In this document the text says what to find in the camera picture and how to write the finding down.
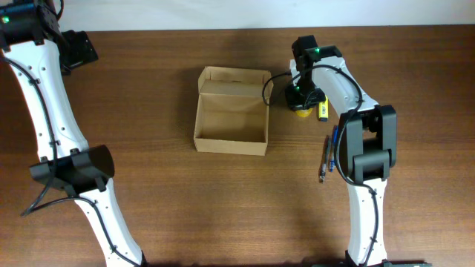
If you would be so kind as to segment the yellow adhesive tape roll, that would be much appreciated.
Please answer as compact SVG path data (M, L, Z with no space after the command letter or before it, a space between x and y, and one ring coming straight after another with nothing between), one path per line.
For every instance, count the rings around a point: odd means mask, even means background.
M313 109L309 108L306 110L297 110L295 111L296 115L302 118L308 117L312 113Z

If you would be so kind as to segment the yellow highlighter with dark cap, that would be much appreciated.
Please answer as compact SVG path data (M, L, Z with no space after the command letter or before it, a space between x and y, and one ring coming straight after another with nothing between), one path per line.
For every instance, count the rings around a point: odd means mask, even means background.
M328 98L325 97L323 102L318 103L318 119L321 122L326 122L329 118L328 115Z

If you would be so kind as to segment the brown cardboard box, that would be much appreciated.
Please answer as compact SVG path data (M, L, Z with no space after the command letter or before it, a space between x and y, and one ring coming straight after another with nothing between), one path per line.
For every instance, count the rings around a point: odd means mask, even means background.
M197 80L194 144L198 152L264 156L268 147L268 70L204 67Z

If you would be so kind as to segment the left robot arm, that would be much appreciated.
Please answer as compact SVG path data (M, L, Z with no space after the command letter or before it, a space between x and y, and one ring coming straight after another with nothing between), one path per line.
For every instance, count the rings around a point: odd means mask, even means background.
M50 1L1 6L1 61L22 89L39 158L30 174L44 186L22 215L73 201L90 223L107 266L146 266L117 203L111 152L106 145L88 144L63 82L98 55L86 32L60 29L61 16Z

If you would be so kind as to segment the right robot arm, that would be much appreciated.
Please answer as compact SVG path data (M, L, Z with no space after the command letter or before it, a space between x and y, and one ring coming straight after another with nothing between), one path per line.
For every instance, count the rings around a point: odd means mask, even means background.
M396 111L364 92L336 46L320 47L314 36L301 36L292 44L292 53L292 80L285 90L289 109L307 111L328 101L339 117L334 160L350 200L345 263L388 266L383 200L396 163Z

